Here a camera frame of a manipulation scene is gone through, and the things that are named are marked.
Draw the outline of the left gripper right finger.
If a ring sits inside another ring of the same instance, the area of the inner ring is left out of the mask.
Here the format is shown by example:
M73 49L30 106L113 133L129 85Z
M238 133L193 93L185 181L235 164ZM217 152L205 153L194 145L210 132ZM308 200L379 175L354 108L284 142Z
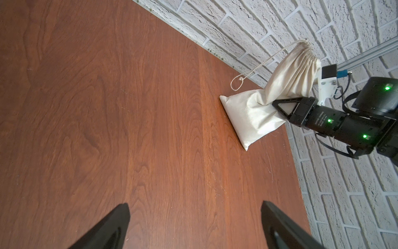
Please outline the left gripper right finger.
M263 201L262 203L261 221L269 249L324 248L270 201Z

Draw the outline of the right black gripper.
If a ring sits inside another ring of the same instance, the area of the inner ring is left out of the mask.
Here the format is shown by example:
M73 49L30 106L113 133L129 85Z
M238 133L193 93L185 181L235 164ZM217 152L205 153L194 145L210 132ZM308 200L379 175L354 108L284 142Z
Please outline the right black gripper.
M369 119L321 106L313 97L275 100L272 106L294 125L313 130L321 137L331 137L345 143L346 152L322 143L343 156L370 154L389 130L389 122L386 120Z

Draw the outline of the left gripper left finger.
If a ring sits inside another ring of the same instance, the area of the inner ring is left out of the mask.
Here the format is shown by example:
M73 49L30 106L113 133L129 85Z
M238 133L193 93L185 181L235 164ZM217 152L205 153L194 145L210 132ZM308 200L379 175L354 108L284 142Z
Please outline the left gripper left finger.
M127 203L117 205L70 249L122 249L130 222Z

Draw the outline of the cream cloth drawstring bag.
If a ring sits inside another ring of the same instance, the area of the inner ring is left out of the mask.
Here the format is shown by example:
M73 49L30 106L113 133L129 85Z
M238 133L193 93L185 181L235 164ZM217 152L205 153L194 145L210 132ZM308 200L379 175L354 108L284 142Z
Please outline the cream cloth drawstring bag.
M272 106L275 100L308 97L313 85L320 83L321 61L311 43L301 39L294 45L264 89L219 97L244 150L287 121Z

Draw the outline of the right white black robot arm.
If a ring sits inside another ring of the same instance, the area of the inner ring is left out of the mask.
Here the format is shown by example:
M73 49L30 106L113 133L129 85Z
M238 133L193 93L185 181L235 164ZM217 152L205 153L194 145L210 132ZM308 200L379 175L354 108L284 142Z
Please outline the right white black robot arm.
M346 144L346 151L329 150L358 159L376 150L398 164L398 81L371 77L362 90L342 101L342 110L318 105L314 97L275 100L273 107L291 124Z

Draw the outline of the right aluminium corner post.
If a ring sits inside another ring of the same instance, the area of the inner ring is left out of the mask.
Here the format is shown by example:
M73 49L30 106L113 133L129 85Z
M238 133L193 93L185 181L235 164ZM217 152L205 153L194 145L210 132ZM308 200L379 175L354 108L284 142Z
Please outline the right aluminium corner post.
M358 56L355 56L337 66L338 71L350 71L354 69L357 66L363 65L375 58L378 58L380 56L383 56L384 54L389 53L392 50L395 50L398 48L398 41L393 41L389 42L386 41Z

